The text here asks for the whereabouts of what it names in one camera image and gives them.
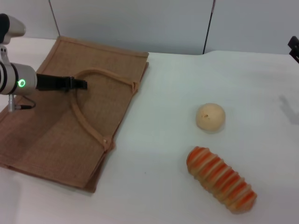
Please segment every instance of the brown fabric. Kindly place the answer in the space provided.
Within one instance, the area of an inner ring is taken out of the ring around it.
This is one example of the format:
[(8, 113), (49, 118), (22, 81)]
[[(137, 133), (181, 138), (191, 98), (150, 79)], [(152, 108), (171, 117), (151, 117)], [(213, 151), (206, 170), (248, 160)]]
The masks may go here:
[(59, 37), (37, 73), (78, 76), (88, 90), (36, 91), (30, 96), (35, 109), (2, 111), (0, 166), (94, 192), (147, 57)]

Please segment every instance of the round bread roll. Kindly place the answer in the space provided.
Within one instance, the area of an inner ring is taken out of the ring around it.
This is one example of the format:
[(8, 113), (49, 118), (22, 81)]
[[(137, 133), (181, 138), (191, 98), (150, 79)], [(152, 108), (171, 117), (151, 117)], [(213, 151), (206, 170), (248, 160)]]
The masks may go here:
[(196, 124), (203, 130), (216, 132), (225, 122), (225, 112), (218, 104), (204, 104), (196, 114)]

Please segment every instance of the white table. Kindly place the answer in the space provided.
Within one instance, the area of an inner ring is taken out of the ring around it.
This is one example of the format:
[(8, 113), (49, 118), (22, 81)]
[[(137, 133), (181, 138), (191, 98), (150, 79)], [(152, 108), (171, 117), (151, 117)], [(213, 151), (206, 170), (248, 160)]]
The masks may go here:
[[(37, 69), (54, 42), (12, 40), (9, 58)], [(287, 55), (226, 51), (151, 53), (148, 61), (96, 193), (0, 169), (0, 223), (297, 223), (299, 64)], [(226, 111), (220, 133), (196, 127), (196, 110), (208, 102)], [(188, 174), (196, 145), (210, 147), (253, 186), (251, 212), (231, 214)]]

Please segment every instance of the gray wall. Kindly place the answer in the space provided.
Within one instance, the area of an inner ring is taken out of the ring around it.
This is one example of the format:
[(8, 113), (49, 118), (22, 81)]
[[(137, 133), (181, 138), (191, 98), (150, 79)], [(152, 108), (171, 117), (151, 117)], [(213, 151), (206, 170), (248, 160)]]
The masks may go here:
[(201, 54), (213, 0), (51, 0), (61, 35), (150, 52)]
[(48, 0), (0, 0), (0, 12), (21, 20), (26, 26), (27, 37), (58, 37)]
[(299, 0), (218, 0), (207, 52), (233, 50), (288, 54), (299, 37)]

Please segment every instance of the green indicator light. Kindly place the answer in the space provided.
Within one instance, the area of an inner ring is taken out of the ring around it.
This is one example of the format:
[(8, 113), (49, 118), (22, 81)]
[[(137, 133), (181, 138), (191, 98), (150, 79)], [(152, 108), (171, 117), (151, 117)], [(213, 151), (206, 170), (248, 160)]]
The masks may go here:
[(25, 85), (26, 85), (26, 81), (24, 79), (21, 79), (19, 82), (18, 82), (18, 85), (20, 88), (23, 88)]

